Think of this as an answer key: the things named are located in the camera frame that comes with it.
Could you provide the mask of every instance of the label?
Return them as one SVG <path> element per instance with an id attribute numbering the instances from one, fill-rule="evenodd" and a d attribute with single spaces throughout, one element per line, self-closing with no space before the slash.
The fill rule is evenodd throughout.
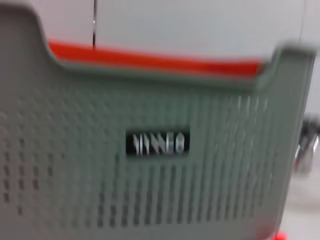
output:
<path id="1" fill-rule="evenodd" d="M 127 156 L 171 156 L 189 152 L 190 131 L 135 131 L 126 133 Z"/>

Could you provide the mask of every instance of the gray plastic basket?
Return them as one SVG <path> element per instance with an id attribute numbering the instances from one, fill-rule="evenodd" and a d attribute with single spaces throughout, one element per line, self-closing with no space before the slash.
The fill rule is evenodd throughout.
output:
<path id="1" fill-rule="evenodd" d="M 281 48 L 250 80 L 71 65 L 32 8 L 0 3 L 0 238 L 271 237 L 315 55 Z M 126 154 L 130 131 L 160 130 L 189 151 Z"/>

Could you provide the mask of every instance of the white surface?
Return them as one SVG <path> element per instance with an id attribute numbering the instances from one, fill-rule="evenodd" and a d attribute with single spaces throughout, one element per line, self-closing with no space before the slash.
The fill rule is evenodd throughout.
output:
<path id="1" fill-rule="evenodd" d="M 302 40 L 320 48 L 320 1 L 306 0 L 305 18 L 302 31 Z M 314 67 L 309 90 L 306 112 L 320 115 L 320 57 Z"/>
<path id="2" fill-rule="evenodd" d="M 31 0 L 47 39 L 91 45 L 93 0 Z"/>
<path id="3" fill-rule="evenodd" d="M 288 240 L 318 240 L 320 234 L 320 149 L 309 177 L 291 180 L 281 231 Z"/>
<path id="4" fill-rule="evenodd" d="M 97 45 L 210 57 L 265 56 L 298 40 L 304 0 L 98 0 Z"/>

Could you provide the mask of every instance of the red object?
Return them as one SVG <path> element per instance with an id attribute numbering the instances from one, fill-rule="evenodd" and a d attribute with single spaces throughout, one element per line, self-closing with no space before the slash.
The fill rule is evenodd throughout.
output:
<path id="1" fill-rule="evenodd" d="M 50 41 L 49 46 L 58 59 L 117 67 L 242 77 L 254 77 L 262 71 L 262 64 L 257 60 L 215 61 L 199 58 L 171 57 L 99 49 L 92 46 L 72 45 L 55 41 Z"/>
<path id="2" fill-rule="evenodd" d="M 273 240 L 287 240 L 287 236 L 285 233 L 281 232 L 278 233 Z"/>

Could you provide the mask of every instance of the white wall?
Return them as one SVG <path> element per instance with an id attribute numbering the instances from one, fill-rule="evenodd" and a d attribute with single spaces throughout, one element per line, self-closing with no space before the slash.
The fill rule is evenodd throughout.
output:
<path id="1" fill-rule="evenodd" d="M 93 0 L 31 0 L 47 38 L 90 45 L 93 37 Z"/>
<path id="2" fill-rule="evenodd" d="M 304 0 L 98 0 L 97 45 L 209 57 L 265 56 L 298 40 Z"/>
<path id="3" fill-rule="evenodd" d="M 320 48 L 319 0 L 306 0 L 302 40 Z M 306 112 L 320 115 L 320 57 L 316 59 L 314 64 Z"/>

